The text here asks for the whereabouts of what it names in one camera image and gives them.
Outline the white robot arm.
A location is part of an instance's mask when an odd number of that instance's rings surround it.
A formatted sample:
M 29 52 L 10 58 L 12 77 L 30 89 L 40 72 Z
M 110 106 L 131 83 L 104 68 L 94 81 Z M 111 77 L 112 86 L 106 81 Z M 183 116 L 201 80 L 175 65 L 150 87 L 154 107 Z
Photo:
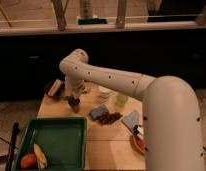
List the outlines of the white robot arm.
M 76 97 L 89 81 L 142 102 L 146 171 L 204 171 L 200 108 L 186 81 L 96 67 L 82 49 L 62 59 L 59 68 Z

